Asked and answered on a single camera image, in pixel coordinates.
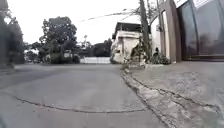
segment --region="crack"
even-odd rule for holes
[[[169,90],[165,90],[165,89],[158,89],[158,88],[150,88],[149,86],[145,85],[143,82],[137,80],[135,77],[133,77],[132,75],[123,73],[122,74],[122,78],[125,81],[125,83],[132,89],[134,90],[134,92],[137,94],[138,97],[141,98],[141,100],[143,101],[143,103],[147,106],[147,108],[149,110],[151,110],[157,117],[158,119],[165,124],[165,126],[167,126],[168,128],[178,128],[178,126],[176,126],[175,121],[173,120],[173,117],[170,115],[166,115],[165,113],[163,113],[161,110],[159,110],[158,108],[154,107],[153,105],[151,105],[149,102],[149,99],[145,99],[144,96],[140,93],[140,89],[143,88],[147,88],[149,90],[155,90],[159,93],[159,95],[163,96],[163,97],[167,97],[168,100],[170,100],[171,102],[175,103],[176,105],[182,107],[184,110],[187,110],[188,107],[185,106],[185,103],[181,102],[181,101],[185,101],[186,104],[195,104],[199,107],[209,107],[210,109],[215,110],[215,112],[221,116],[221,118],[223,117],[222,114],[220,114],[221,109],[216,106],[216,105],[212,105],[212,104],[206,104],[206,103],[200,103],[197,101],[194,101],[191,98],[188,97],[184,97],[181,96],[180,94],[177,94],[175,92],[169,91]]]
[[[219,112],[221,111],[221,109],[219,108],[219,106],[217,105],[212,105],[212,104],[206,104],[206,103],[199,103],[191,98],[188,98],[188,97],[184,97],[184,96],[181,96],[180,94],[178,93],[175,93],[175,92],[172,92],[172,91],[169,91],[169,90],[165,90],[165,89],[158,89],[158,88],[150,88],[149,86],[145,85],[143,82],[139,81],[138,79],[136,79],[135,77],[133,77],[132,75],[129,75],[133,80],[135,80],[136,82],[138,82],[139,84],[141,84],[142,86],[144,86],[145,88],[148,88],[150,90],[157,90],[160,94],[162,94],[161,92],[163,92],[164,94],[168,94],[170,93],[172,96],[174,96],[175,98],[179,99],[179,98],[182,98],[186,101],[189,101],[191,103],[194,103],[196,105],[199,105],[199,106],[202,106],[202,107],[209,107],[209,108],[214,108],[216,110],[216,113],[219,114]]]
[[[150,111],[152,111],[153,114],[155,114],[155,116],[159,119],[159,121],[162,122],[167,128],[170,128],[170,127],[169,127],[169,124],[167,124],[167,122],[164,121],[164,120],[162,119],[162,117],[161,117],[160,115],[157,114],[156,111],[158,111],[158,110],[156,110],[153,106],[147,104],[147,101],[146,101],[146,100],[143,100],[143,98],[142,98],[141,96],[138,95],[138,89],[135,88],[135,87],[133,87],[133,86],[132,86],[132,85],[131,85],[125,78],[124,78],[124,76],[123,76],[122,74],[121,74],[121,78],[124,80],[125,84],[133,90],[133,92],[138,96],[138,98],[139,98],[139,99],[141,100],[141,102],[147,107],[147,109],[150,110]]]
[[[28,100],[24,100],[21,99],[17,96],[11,95],[9,93],[6,92],[1,92],[2,94],[9,96],[15,100],[18,100],[22,103],[28,103],[31,105],[35,105],[37,107],[44,107],[44,108],[48,108],[48,109],[55,109],[55,110],[60,110],[60,111],[69,111],[69,112],[77,112],[77,113],[105,113],[105,114],[110,114],[110,113],[133,113],[133,112],[143,112],[146,111],[146,109],[136,109],[136,110],[127,110],[127,111],[84,111],[84,110],[78,110],[78,109],[66,109],[66,108],[61,108],[61,107],[56,107],[56,106],[52,106],[52,105],[46,105],[46,104],[40,104],[40,103],[36,103],[36,102],[32,102],[32,101],[28,101]]]

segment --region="sidewalk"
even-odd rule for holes
[[[224,63],[182,62],[130,74],[126,82],[169,127],[224,127]]]

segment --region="overhead wire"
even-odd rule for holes
[[[130,15],[124,17],[123,19],[121,19],[119,21],[123,21],[123,20],[127,19],[128,17],[133,16],[134,14],[138,13],[138,10],[139,10],[139,7],[137,9],[135,9],[135,11],[133,11]]]
[[[134,15],[135,13],[137,13],[139,8],[135,9],[134,11],[132,12],[119,12],[119,13],[112,13],[112,14],[107,14],[107,15],[103,15],[103,16],[97,16],[97,17],[92,17],[92,18],[88,18],[88,19],[85,19],[85,20],[81,20],[79,22],[85,22],[85,21],[89,21],[89,20],[94,20],[94,19],[98,19],[98,18],[103,18],[103,17],[108,17],[108,16],[116,16],[116,15],[128,15],[130,14],[129,16],[131,15]]]

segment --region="street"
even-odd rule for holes
[[[0,76],[0,128],[164,128],[118,65],[20,65]]]

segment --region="gate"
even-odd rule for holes
[[[224,2],[189,0],[178,8],[184,60],[224,60]]]

